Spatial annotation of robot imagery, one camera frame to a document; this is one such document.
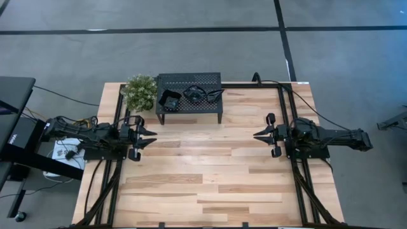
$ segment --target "potted plant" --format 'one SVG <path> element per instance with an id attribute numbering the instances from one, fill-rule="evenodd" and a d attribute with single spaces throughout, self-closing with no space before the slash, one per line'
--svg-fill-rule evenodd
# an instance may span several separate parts
<path id="1" fill-rule="evenodd" d="M 149 111 L 157 97 L 157 83 L 151 76 L 138 74 L 128 79 L 127 85 L 120 93 L 127 109 L 136 112 Z"/>

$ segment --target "table leg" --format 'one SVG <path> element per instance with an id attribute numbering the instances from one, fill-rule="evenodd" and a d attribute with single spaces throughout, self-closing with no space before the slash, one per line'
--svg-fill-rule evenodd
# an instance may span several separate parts
<path id="1" fill-rule="evenodd" d="M 223 113 L 218 113 L 218 114 L 217 114 L 217 123 L 218 123 L 218 124 L 221 124 L 221 123 L 222 123 L 222 114 L 223 114 Z"/>
<path id="2" fill-rule="evenodd" d="M 164 125 L 165 123 L 165 114 L 157 114 L 158 121 L 160 121 L 161 125 Z"/>

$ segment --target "chair wheel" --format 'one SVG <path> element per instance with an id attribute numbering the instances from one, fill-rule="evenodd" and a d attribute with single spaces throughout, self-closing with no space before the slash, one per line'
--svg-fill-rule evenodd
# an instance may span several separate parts
<path id="1" fill-rule="evenodd" d="M 17 223 L 19 222 L 23 222 L 27 217 L 27 214 L 25 212 L 17 212 L 17 214 L 15 215 L 14 219 Z"/>

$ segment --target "gray floor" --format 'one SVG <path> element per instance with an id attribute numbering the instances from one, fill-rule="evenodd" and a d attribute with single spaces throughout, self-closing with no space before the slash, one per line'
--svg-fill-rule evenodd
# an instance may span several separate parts
<path id="1" fill-rule="evenodd" d="M 287 26 L 407 24 L 406 1 L 280 2 Z M 0 18 L 0 30 L 277 24 L 272 0 L 11 0 Z M 341 125 L 361 127 L 375 147 L 366 153 L 330 149 L 345 220 L 407 228 L 406 135 L 376 129 L 407 105 L 407 31 L 288 32 L 288 38 L 298 81 L 311 83 L 317 109 Z M 105 82 L 138 73 L 220 71 L 223 80 L 243 81 L 258 71 L 263 79 L 288 80 L 278 32 L 0 36 L 0 50 L 0 75 L 32 76 L 39 86 L 94 103 Z M 49 117 L 97 112 L 38 90 L 29 107 Z M 8 183 L 1 195 L 16 188 Z M 19 224 L 5 218 L 11 199 L 1 199 L 7 207 L 0 208 L 0 222 L 5 228 L 66 226 L 78 188 L 72 182 L 27 196 L 22 209 L 31 216 Z"/>

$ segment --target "wooden table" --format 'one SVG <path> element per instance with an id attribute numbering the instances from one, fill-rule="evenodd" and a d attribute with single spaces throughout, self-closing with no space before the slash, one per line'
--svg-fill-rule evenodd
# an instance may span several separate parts
<path id="1" fill-rule="evenodd" d="M 98 119 L 114 120 L 121 83 L 104 86 Z M 308 83 L 292 83 L 314 106 Z M 318 123 L 317 115 L 297 96 L 298 116 Z M 227 89 L 223 94 L 223 121 L 216 114 L 167 115 L 160 125 L 152 109 L 141 113 L 148 130 L 158 140 L 141 151 L 140 162 L 125 160 L 114 226 L 300 226 L 300 212 L 291 164 L 285 156 L 272 158 L 271 147 L 253 139 L 266 127 L 265 116 L 275 113 L 283 123 L 277 89 Z M 85 167 L 72 223 L 83 217 L 85 197 L 97 162 Z M 330 168 L 321 160 L 309 160 L 315 194 L 327 210 L 343 221 Z M 90 192 L 90 209 L 100 193 L 104 162 Z M 306 194 L 308 221 L 312 222 Z M 109 197 L 102 222 L 106 222 Z"/>

